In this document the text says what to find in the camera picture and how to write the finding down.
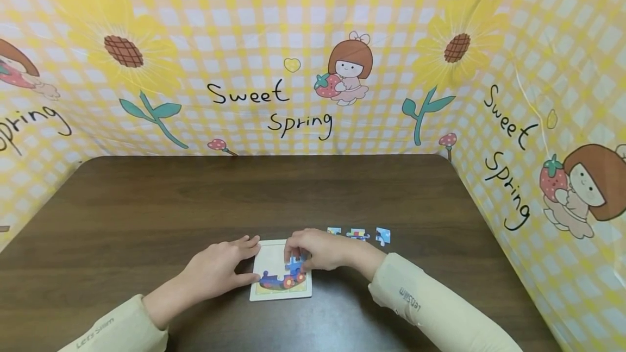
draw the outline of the sunflower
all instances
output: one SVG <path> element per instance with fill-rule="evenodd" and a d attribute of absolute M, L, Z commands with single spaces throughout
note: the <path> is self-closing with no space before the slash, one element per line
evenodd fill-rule
<path fill-rule="evenodd" d="M 184 72 L 166 28 L 135 16 L 128 0 L 51 0 L 70 27 L 68 37 L 112 84 L 128 90 L 171 92 Z"/>
<path fill-rule="evenodd" d="M 446 0 L 443 17 L 433 17 L 427 38 L 417 42 L 417 81 L 442 90 L 473 79 L 477 69 L 487 67 L 490 53 L 504 42 L 498 32 L 507 23 L 506 14 L 495 14 L 496 9 L 493 0 Z"/>

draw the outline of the girl's brown hair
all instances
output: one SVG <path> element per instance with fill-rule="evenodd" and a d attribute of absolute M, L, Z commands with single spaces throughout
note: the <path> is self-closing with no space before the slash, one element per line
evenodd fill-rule
<path fill-rule="evenodd" d="M 605 199 L 599 207 L 589 206 L 596 220 L 609 221 L 626 211 L 626 160 L 604 146 L 586 144 L 565 158 L 563 165 L 568 176 L 579 163 Z"/>
<path fill-rule="evenodd" d="M 359 79 L 367 79 L 370 76 L 372 63 L 374 63 L 370 47 L 359 40 L 346 40 L 337 44 L 328 60 L 328 73 L 331 75 L 337 73 L 335 65 L 339 60 L 361 65 L 363 71 L 357 76 Z"/>
<path fill-rule="evenodd" d="M 30 76 L 39 76 L 39 72 L 37 67 L 33 64 L 33 62 L 22 53 L 20 49 L 12 46 L 12 44 L 7 41 L 0 39 L 0 55 L 7 57 L 7 59 L 11 59 L 13 61 L 17 61 L 21 65 L 26 68 L 26 73 Z"/>

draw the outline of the cartoon girl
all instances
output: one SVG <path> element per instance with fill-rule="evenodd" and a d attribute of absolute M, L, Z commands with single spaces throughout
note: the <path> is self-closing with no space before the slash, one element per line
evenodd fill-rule
<path fill-rule="evenodd" d="M 37 67 L 24 53 L 0 39 L 0 80 L 10 85 L 31 89 L 50 100 L 58 100 L 60 95 L 57 89 L 51 84 L 42 82 L 39 76 Z"/>
<path fill-rule="evenodd" d="M 598 144 L 578 147 L 563 163 L 568 189 L 555 191 L 556 202 L 543 196 L 543 213 L 556 228 L 580 240 L 593 237 L 587 222 L 590 213 L 598 221 L 615 219 L 626 211 L 626 145 L 616 151 Z"/>
<path fill-rule="evenodd" d="M 352 105 L 370 89 L 361 85 L 361 80 L 370 76 L 374 62 L 368 43 L 369 35 L 350 32 L 349 39 L 338 43 L 330 54 L 328 73 L 339 78 L 334 86 L 336 95 L 330 99 L 337 101 L 337 105 Z"/>

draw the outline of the pink dress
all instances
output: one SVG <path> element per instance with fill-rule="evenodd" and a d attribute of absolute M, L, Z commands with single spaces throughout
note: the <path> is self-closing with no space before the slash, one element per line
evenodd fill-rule
<path fill-rule="evenodd" d="M 555 224 L 556 228 L 572 233 L 576 238 L 593 237 L 593 230 L 587 223 L 589 205 L 570 188 L 567 191 L 567 203 L 555 203 L 543 196 L 543 202 L 548 206 L 543 213 Z"/>
<path fill-rule="evenodd" d="M 0 63 L 0 80 L 5 81 L 8 84 L 12 84 L 17 87 L 23 87 L 25 89 L 34 89 L 35 85 L 25 80 L 22 73 L 17 69 L 7 65 L 6 63 Z"/>
<path fill-rule="evenodd" d="M 351 102 L 356 99 L 365 98 L 365 93 L 370 89 L 367 86 L 362 86 L 359 78 L 342 78 L 341 81 L 345 84 L 346 91 L 339 92 L 339 95 L 330 99 L 335 101 L 342 100 L 345 102 Z"/>

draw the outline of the red mushroom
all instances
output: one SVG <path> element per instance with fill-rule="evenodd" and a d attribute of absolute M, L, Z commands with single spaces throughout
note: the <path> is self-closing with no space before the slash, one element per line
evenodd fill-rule
<path fill-rule="evenodd" d="M 442 137 L 441 139 L 439 139 L 440 146 L 452 147 L 455 144 L 456 144 L 456 134 L 454 133 L 449 133 L 445 135 L 444 137 Z"/>
<path fill-rule="evenodd" d="M 206 146 L 209 147 L 211 150 L 224 151 L 224 153 L 237 156 L 237 154 L 228 149 L 228 147 L 226 146 L 226 142 L 222 139 L 213 139 L 210 142 L 206 143 Z"/>
<path fill-rule="evenodd" d="M 448 160 L 452 162 L 452 146 L 456 144 L 456 134 L 450 132 L 441 139 L 439 139 L 439 145 L 445 146 L 448 150 Z"/>
<path fill-rule="evenodd" d="M 206 145 L 209 146 L 211 150 L 215 151 L 221 151 L 226 148 L 226 142 L 222 139 L 213 139 L 210 142 L 206 143 Z"/>

